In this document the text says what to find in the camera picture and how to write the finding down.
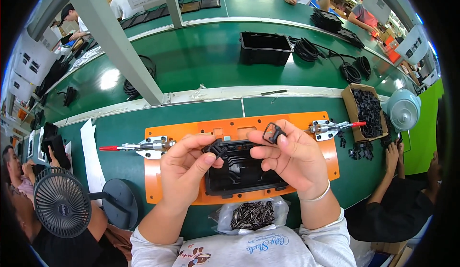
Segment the desk fan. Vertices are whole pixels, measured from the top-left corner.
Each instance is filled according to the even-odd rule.
[[[408,131],[417,124],[422,101],[409,90],[399,89],[381,105],[383,111],[390,117],[396,132],[401,132]]]
[[[133,228],[138,222],[140,197],[124,179],[111,179],[102,192],[87,193],[81,183],[67,170],[50,167],[36,178],[35,212],[41,224],[61,238],[80,235],[91,218],[91,200],[102,199],[109,221],[121,229]]]

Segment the black cap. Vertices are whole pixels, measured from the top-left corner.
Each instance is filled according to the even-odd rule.
[[[65,17],[67,17],[67,15],[69,14],[69,11],[72,11],[72,10],[75,10],[74,6],[72,6],[72,4],[68,4],[67,6],[65,6],[62,9],[62,11],[61,11],[61,23],[64,22]]]

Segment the silver bracelet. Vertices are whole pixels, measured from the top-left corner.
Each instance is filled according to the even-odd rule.
[[[321,196],[319,196],[318,198],[315,198],[315,199],[302,199],[302,198],[299,197],[299,200],[304,201],[304,202],[318,201],[318,200],[322,199],[326,195],[326,193],[328,193],[330,188],[331,188],[331,182],[328,179],[328,187],[326,188],[326,191]]]

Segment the black shirt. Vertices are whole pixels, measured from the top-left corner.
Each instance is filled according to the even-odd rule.
[[[49,267],[128,266],[126,257],[105,235],[97,242],[88,229],[74,238],[60,238],[42,227],[32,247]]]
[[[425,182],[393,178],[381,203],[368,199],[345,211],[350,235],[359,241],[401,242],[412,238],[433,214],[433,203],[421,192]]]

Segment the gray sweatshirt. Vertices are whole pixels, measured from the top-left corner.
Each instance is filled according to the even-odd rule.
[[[286,226],[247,235],[214,235],[171,245],[153,244],[136,228],[132,267],[356,266],[344,210],[337,221],[315,230]]]

